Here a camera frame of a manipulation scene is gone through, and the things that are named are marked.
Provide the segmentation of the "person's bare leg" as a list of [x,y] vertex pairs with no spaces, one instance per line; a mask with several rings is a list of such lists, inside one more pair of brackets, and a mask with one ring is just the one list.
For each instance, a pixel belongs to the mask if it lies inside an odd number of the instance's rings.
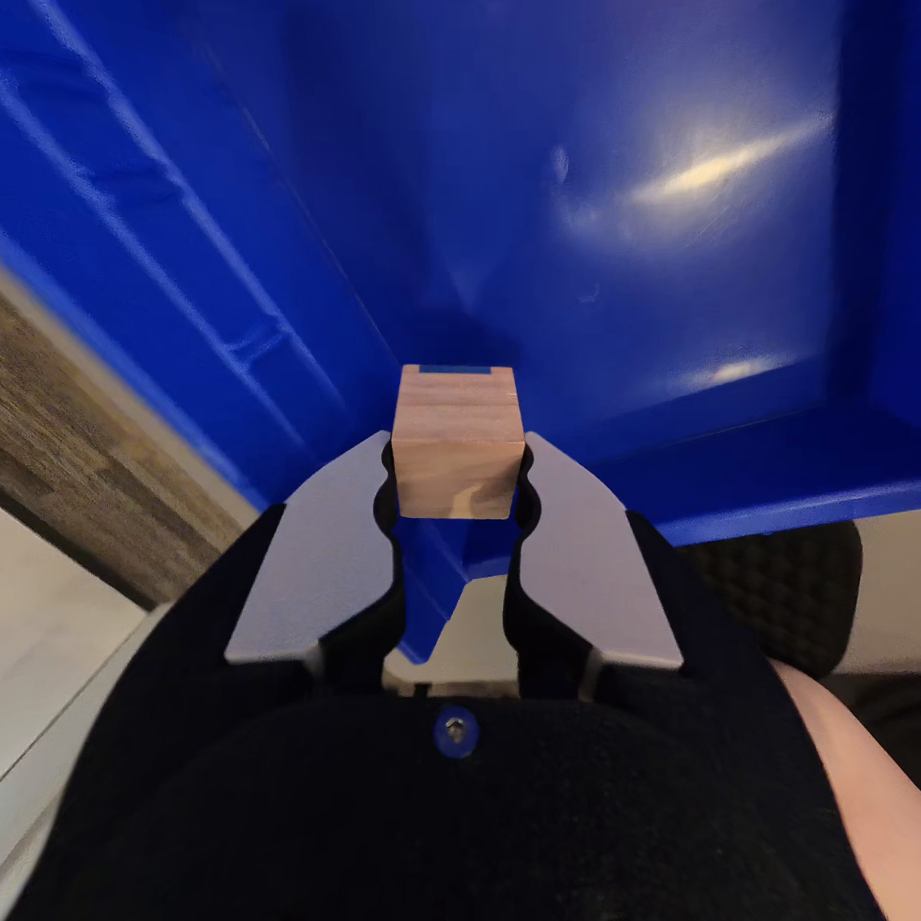
[[920,792],[829,690],[771,661],[822,760],[846,835],[886,919],[920,918]]

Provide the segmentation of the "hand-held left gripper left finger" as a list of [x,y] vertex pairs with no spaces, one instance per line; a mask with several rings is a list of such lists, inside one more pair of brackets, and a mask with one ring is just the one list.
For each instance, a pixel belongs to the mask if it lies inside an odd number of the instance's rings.
[[285,501],[224,659],[299,662],[326,680],[382,662],[406,628],[391,433],[377,431]]

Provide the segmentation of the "blue striped wooden cube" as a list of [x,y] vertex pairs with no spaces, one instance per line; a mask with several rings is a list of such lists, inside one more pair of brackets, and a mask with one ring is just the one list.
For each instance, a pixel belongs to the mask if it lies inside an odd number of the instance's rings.
[[525,450],[512,368],[405,365],[392,447],[411,520],[507,520]]

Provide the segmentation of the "black cushion pad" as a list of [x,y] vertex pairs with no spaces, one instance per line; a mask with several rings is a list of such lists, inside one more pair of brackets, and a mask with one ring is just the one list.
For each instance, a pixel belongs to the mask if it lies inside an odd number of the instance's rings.
[[686,545],[679,552],[769,658],[817,681],[839,666],[862,576],[854,522]]

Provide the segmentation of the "blue plastic bin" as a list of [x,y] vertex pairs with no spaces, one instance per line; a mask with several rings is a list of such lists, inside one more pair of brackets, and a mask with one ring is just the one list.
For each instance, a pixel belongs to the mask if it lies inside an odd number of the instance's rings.
[[511,366],[675,545],[919,509],[919,2],[2,2],[2,261],[258,510]]

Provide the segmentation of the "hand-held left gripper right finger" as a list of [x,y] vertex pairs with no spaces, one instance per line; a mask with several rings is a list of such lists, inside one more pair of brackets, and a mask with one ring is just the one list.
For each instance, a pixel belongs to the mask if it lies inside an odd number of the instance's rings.
[[525,435],[504,634],[522,697],[593,697],[608,669],[684,663],[624,504],[536,432]]

